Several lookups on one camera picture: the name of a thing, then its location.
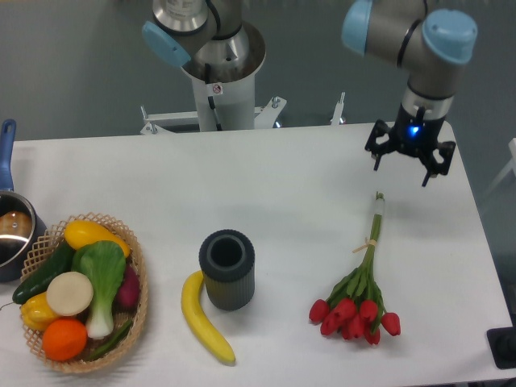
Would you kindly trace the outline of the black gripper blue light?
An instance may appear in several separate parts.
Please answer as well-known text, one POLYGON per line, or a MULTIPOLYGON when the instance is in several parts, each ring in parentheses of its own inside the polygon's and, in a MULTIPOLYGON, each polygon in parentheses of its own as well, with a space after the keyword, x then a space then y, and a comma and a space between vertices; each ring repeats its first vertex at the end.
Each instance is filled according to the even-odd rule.
POLYGON ((415 112, 409 112, 408 108, 400 105, 393 127, 382 120, 374 123, 364 146, 375 161, 374 171, 379 169, 382 156, 400 152, 421 158, 427 170, 422 187, 426 187, 431 178, 448 174, 456 142, 439 142, 438 136, 446 116, 429 119, 427 112, 423 106, 416 106, 415 112))

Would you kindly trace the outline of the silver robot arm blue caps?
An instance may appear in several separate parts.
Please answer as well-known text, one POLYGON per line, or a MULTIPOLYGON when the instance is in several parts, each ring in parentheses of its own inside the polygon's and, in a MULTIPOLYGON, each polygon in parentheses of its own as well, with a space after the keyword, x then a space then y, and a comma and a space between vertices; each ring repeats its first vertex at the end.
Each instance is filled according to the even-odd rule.
MULTIPOLYGON (((202 131, 271 127, 277 111, 258 110, 255 76, 265 58, 262 35, 243 20, 240 1, 155 1, 142 28, 146 45, 191 80, 202 131)), ((408 72, 393 125, 377 121, 365 144, 375 161, 398 152, 420 160, 427 178, 446 175, 456 145, 439 133, 477 26, 433 1, 356 1, 343 21, 343 45, 408 72)))

